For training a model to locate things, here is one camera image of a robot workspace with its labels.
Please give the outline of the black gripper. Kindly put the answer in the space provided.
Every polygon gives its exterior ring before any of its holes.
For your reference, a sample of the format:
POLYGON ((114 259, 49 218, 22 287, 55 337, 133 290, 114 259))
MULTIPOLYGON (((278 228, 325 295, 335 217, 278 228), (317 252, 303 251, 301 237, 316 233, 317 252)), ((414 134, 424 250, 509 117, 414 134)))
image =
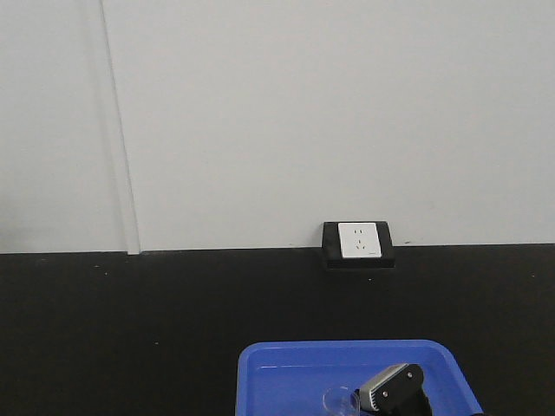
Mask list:
POLYGON ((432 416, 418 364, 394 364, 358 388, 360 409, 388 416, 432 416))

